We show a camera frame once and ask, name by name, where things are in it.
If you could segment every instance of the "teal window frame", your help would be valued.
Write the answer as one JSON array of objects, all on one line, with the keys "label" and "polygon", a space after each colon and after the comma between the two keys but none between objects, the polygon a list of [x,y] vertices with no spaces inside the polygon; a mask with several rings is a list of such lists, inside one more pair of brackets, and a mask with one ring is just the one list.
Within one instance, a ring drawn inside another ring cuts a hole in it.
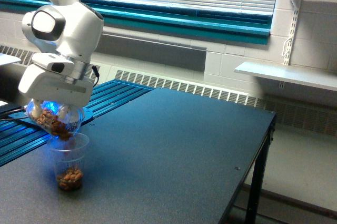
[{"label": "teal window frame", "polygon": [[[144,6],[110,1],[82,0],[104,16],[104,22],[121,28],[136,28],[253,44],[267,44],[272,16],[219,13],[194,9]],[[0,9],[29,12],[50,4],[47,0],[0,0]]]}]

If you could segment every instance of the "radiator vent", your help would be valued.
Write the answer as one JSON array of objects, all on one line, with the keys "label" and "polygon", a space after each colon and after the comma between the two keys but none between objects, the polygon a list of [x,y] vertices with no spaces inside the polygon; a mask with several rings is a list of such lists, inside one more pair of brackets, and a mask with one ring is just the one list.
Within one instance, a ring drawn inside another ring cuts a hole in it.
[{"label": "radiator vent", "polygon": [[[32,51],[18,49],[18,48],[14,48],[14,47],[10,47],[10,46],[0,45],[0,53],[18,57],[19,59],[21,59],[21,61],[18,62],[18,63],[23,64],[25,66],[29,66],[29,65],[33,64],[32,57],[33,57],[34,52],[32,52]],[[89,65],[87,71],[85,72],[85,76],[87,78],[95,80],[96,76],[95,76],[94,71],[92,70],[92,66],[93,66],[93,64]]]},{"label": "radiator vent", "polygon": [[337,113],[310,105],[294,105],[293,103],[261,99],[247,93],[216,88],[205,84],[198,84],[177,79],[150,76],[117,70],[115,78],[132,83],[144,84],[150,87],[164,87],[172,90],[207,96],[214,99],[248,105],[258,109],[266,109],[277,113],[277,122],[296,128],[307,129],[318,133],[336,136]]}]

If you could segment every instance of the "window sill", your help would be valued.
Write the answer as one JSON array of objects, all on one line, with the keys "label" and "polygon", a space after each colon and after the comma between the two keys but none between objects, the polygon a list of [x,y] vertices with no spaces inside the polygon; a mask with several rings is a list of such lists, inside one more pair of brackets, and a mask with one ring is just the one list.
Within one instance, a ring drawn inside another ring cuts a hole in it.
[{"label": "window sill", "polygon": [[[50,4],[39,0],[0,0],[0,9],[28,12]],[[267,44],[270,27],[265,24],[220,21],[207,18],[153,13],[137,9],[123,9],[113,6],[90,4],[90,7],[104,16],[104,22],[122,28],[137,28],[169,34],[187,35],[196,39],[211,38],[253,44]]]}]

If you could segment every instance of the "blue metal rail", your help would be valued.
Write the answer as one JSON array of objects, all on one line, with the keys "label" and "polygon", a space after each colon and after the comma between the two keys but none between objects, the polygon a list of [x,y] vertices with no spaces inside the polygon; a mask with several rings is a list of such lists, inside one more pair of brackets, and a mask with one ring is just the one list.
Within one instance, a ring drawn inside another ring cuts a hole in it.
[{"label": "blue metal rail", "polygon": [[[94,119],[136,99],[153,88],[112,80],[94,88],[86,108]],[[0,122],[0,167],[42,146],[50,135],[21,121]]]}]

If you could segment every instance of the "nuts in cup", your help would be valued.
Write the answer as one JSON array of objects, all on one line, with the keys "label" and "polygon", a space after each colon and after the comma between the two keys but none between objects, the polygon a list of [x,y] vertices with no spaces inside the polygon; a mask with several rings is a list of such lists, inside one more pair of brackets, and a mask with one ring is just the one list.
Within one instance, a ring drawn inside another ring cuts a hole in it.
[{"label": "nuts in cup", "polygon": [[65,191],[76,190],[82,185],[83,172],[78,168],[68,168],[64,173],[56,176],[58,186]]}]

